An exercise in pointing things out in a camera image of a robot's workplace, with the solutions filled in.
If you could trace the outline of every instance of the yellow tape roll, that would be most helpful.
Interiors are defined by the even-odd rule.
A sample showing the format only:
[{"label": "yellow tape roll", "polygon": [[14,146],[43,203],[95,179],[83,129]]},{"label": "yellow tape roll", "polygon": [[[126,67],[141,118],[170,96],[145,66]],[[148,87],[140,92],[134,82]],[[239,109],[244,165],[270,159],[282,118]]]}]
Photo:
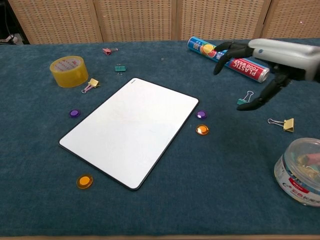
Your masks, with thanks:
[{"label": "yellow tape roll", "polygon": [[50,65],[56,83],[63,88],[72,88],[88,80],[85,61],[80,56],[65,56]]}]

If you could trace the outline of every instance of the robotic hand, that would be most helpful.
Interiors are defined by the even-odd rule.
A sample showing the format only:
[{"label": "robotic hand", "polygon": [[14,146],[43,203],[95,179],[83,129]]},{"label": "robotic hand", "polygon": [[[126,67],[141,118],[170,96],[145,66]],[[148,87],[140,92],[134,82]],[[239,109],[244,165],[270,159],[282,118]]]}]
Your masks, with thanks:
[{"label": "robotic hand", "polygon": [[307,80],[320,83],[320,47],[298,43],[258,38],[248,44],[224,42],[215,47],[217,52],[227,50],[214,68],[217,75],[231,59],[255,57],[270,67],[275,73],[271,81],[252,102],[237,107],[240,111],[256,110],[267,103],[291,80]]}]

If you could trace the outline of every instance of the table surface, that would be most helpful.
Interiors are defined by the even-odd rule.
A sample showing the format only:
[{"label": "table surface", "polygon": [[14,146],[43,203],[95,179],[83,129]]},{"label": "table surface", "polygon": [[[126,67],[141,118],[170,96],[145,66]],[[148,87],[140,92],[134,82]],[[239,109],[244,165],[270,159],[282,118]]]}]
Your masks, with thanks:
[{"label": "table surface", "polygon": [[[288,39],[320,45],[320,39]],[[213,44],[222,41],[211,40]],[[106,56],[102,48],[118,48]],[[236,110],[255,82],[188,50],[186,41],[0,46],[0,236],[320,234],[320,210],[290,198],[274,165],[295,139],[320,138],[320,84],[294,81],[255,111]],[[50,64],[84,58],[101,86],[59,87]],[[116,64],[127,67],[119,76]],[[141,188],[130,191],[58,146],[131,78],[195,96],[195,109]],[[80,109],[70,118],[71,109]],[[267,119],[294,118],[294,133]],[[210,133],[196,134],[198,124]],[[89,173],[91,188],[76,187]]]}]

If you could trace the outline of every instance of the wicker screen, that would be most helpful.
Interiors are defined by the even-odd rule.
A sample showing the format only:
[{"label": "wicker screen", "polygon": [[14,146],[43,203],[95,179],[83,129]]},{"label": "wicker screen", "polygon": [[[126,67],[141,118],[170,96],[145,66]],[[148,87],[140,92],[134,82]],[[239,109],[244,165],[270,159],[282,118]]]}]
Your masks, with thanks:
[{"label": "wicker screen", "polygon": [[93,0],[9,0],[31,44],[102,42]]},{"label": "wicker screen", "polygon": [[320,38],[320,0],[273,0],[263,38]]},{"label": "wicker screen", "polygon": [[271,0],[182,0],[179,13],[180,38],[258,38],[270,2]]},{"label": "wicker screen", "polygon": [[172,0],[94,0],[103,41],[172,39]]}]

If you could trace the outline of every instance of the orange magnet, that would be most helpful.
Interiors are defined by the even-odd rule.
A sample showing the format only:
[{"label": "orange magnet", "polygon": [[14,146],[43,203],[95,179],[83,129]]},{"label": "orange magnet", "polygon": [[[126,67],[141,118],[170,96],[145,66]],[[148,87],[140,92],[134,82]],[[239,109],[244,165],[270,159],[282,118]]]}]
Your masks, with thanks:
[{"label": "orange magnet", "polygon": [[87,189],[89,188],[92,183],[94,182],[93,177],[89,174],[84,174],[81,175],[77,180],[76,180],[76,185],[79,189]]},{"label": "orange magnet", "polygon": [[195,131],[197,134],[207,135],[209,133],[209,128],[206,125],[201,124],[196,127]]}]

